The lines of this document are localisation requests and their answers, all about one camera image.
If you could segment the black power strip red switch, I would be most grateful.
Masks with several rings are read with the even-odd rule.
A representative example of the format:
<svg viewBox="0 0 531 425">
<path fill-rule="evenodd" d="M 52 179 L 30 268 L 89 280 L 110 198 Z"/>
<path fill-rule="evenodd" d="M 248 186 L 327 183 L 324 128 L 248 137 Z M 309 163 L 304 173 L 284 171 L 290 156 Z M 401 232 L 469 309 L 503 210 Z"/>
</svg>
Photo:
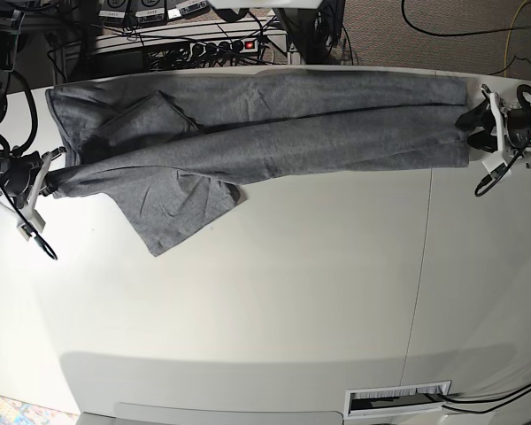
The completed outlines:
<svg viewBox="0 0 531 425">
<path fill-rule="evenodd" d="M 223 58 L 226 56 L 245 57 L 258 54 L 259 43 L 256 39 L 219 41 L 219 42 L 195 42 L 189 46 L 191 58 Z"/>
</svg>

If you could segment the grey T-shirt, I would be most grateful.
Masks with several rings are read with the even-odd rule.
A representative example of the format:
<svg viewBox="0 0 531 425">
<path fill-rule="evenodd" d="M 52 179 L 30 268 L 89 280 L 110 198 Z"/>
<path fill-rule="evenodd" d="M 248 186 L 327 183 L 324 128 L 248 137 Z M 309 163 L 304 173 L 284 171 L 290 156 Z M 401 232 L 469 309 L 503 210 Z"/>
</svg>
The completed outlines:
<svg viewBox="0 0 531 425">
<path fill-rule="evenodd" d="M 289 175 L 469 163 L 461 79 L 406 73 L 145 74 L 47 90 L 67 197 L 104 194 L 161 255 Z"/>
</svg>

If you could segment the grey table leg column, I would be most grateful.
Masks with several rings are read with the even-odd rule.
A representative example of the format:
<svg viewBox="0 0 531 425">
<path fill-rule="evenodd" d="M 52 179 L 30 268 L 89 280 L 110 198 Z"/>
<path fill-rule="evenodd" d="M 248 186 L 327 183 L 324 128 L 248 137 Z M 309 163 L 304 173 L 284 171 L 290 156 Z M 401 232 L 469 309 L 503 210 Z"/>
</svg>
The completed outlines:
<svg viewBox="0 0 531 425">
<path fill-rule="evenodd" d="M 302 64 L 302 57 L 296 44 L 298 36 L 300 35 L 300 27 L 292 18 L 290 18 L 284 9 L 275 8 L 274 13 L 278 21 L 281 23 L 283 30 L 286 32 L 287 64 L 290 66 L 300 66 Z"/>
</svg>

